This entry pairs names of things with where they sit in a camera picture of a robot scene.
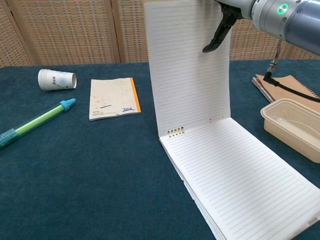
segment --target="table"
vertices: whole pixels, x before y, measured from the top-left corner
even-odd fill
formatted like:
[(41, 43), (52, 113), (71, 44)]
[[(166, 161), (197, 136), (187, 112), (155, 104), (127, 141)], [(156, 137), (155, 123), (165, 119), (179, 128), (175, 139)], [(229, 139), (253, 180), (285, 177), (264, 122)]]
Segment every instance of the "table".
[[(251, 79), (268, 65), (230, 62), (231, 116), (320, 188), (320, 164), (263, 129), (268, 101)], [(75, 73), (76, 89), (42, 91), (41, 68)], [(320, 94), (320, 61), (280, 61), (274, 76), (289, 74)], [(89, 122), (90, 80), (126, 77), (142, 113)], [(0, 239), (214, 238), (158, 140), (148, 63), (4, 67), (0, 89), (0, 132), (77, 101), (0, 151)], [(320, 222), (296, 237), (319, 238)]]

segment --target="blue pen cap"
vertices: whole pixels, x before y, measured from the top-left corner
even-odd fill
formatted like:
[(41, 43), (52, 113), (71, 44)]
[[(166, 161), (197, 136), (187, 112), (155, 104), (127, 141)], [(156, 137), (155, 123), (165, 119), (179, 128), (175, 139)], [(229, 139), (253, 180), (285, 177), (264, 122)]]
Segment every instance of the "blue pen cap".
[(73, 105), (76, 104), (76, 99), (71, 98), (69, 100), (61, 101), (60, 104), (64, 107), (64, 111), (68, 111)]

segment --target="white paper cup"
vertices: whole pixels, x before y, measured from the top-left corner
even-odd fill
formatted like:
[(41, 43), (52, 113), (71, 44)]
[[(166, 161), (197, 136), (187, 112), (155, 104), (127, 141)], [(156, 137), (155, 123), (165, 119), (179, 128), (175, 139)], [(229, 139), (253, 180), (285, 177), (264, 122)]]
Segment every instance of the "white paper cup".
[(77, 77), (72, 72), (41, 69), (38, 73), (38, 83), (45, 91), (75, 89)]

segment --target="highlighter pen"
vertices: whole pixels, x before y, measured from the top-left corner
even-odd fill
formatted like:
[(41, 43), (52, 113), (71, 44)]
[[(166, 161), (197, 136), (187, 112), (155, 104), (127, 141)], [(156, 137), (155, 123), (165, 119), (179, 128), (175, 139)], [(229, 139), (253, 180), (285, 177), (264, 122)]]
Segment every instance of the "highlighter pen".
[(19, 139), (22, 135), (30, 132), (36, 127), (44, 124), (46, 121), (52, 119), (53, 117), (59, 115), (62, 112), (68, 111), (76, 103), (75, 98), (71, 98), (66, 101), (61, 101), (58, 105), (52, 107), (45, 113), (34, 117), (31, 121), (0, 134), (0, 149)]

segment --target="notebook page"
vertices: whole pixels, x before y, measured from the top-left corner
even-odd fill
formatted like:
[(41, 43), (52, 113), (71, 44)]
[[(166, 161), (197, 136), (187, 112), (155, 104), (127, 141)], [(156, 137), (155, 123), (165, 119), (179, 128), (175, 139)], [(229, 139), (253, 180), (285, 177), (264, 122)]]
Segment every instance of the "notebook page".
[(159, 135), (228, 118), (230, 34), (215, 52), (202, 53), (222, 19), (219, 4), (147, 2), (144, 9)]
[(320, 215), (320, 190), (232, 118), (160, 140), (228, 240), (290, 239)]

